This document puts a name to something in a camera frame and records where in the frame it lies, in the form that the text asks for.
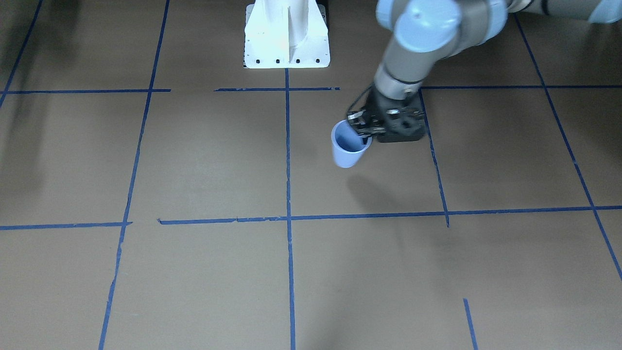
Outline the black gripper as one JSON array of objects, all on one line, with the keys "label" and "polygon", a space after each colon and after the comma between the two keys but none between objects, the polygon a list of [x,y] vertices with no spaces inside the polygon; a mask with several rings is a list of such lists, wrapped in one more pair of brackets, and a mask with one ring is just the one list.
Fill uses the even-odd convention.
[{"label": "black gripper", "polygon": [[405,100],[394,100],[371,87],[363,109],[347,111],[347,122],[364,145],[371,137],[379,142],[411,142],[426,135],[426,113],[418,93],[407,93]]}]

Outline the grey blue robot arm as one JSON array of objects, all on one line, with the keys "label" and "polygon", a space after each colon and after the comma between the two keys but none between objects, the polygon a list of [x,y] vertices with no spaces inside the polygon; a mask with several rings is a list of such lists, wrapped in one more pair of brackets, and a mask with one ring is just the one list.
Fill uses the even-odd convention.
[{"label": "grey blue robot arm", "polygon": [[502,31],[511,13],[575,18],[590,23],[621,19],[619,0],[380,0],[376,20],[391,31],[364,106],[349,111],[347,131],[364,146],[372,140],[410,142],[426,133],[418,91],[435,66]]}]

